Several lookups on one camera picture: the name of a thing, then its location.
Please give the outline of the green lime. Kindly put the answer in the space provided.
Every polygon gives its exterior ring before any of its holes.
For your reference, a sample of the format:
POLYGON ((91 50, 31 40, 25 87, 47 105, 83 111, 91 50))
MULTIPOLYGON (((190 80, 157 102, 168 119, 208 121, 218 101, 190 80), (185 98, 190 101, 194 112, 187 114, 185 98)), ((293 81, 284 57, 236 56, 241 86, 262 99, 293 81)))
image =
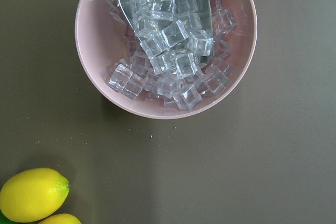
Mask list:
POLYGON ((0 212, 0 224, 11 224, 12 222, 0 212))

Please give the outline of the metal ice scoop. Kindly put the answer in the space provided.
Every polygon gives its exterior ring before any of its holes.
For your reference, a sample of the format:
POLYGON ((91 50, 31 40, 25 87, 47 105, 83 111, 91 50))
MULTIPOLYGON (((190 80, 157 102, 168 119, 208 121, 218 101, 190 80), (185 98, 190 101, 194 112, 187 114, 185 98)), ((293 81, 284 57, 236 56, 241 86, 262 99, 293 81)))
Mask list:
POLYGON ((200 65, 213 57, 213 46, 196 46, 195 36, 212 34, 209 0, 119 0, 126 20, 148 59, 174 50, 192 52, 200 65))

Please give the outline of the clear ice cubes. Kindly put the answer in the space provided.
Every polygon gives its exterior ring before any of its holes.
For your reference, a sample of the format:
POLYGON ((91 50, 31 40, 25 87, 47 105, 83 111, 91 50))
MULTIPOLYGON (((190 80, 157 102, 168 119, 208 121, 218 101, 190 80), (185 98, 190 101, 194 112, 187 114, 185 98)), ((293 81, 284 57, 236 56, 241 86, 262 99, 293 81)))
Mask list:
POLYGON ((109 88, 190 110, 228 86, 230 49, 212 29, 215 13, 224 12, 219 0, 106 1, 129 32, 128 57, 109 69, 109 88))

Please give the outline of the yellow lemon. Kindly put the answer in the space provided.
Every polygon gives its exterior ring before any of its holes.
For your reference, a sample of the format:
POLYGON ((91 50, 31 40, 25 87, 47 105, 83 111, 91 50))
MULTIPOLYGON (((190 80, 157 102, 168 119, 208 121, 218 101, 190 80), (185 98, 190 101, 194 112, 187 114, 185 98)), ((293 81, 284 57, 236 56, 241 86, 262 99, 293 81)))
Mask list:
POLYGON ((14 222, 44 219, 61 207, 70 187, 69 180, 54 169, 25 170, 2 186, 1 212, 14 222))
POLYGON ((38 224, 81 224, 81 221, 71 214, 57 214, 39 221, 38 224))

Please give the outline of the pink bowl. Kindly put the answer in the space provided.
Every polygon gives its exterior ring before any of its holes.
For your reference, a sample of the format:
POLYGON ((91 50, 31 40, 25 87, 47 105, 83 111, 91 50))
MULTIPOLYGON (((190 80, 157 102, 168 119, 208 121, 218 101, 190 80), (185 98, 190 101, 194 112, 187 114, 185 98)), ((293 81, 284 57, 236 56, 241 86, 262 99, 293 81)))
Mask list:
POLYGON ((239 84, 252 60, 257 42, 257 13, 253 0, 223 0, 237 21, 227 36, 232 50, 229 83, 217 95, 203 98, 193 109, 166 108, 163 102, 141 93, 129 99, 107 85, 107 70, 127 54, 123 27, 109 14, 105 0, 80 0, 76 13, 75 39, 81 64, 95 88, 110 103, 139 116, 151 119, 180 119, 199 114, 226 98, 239 84))

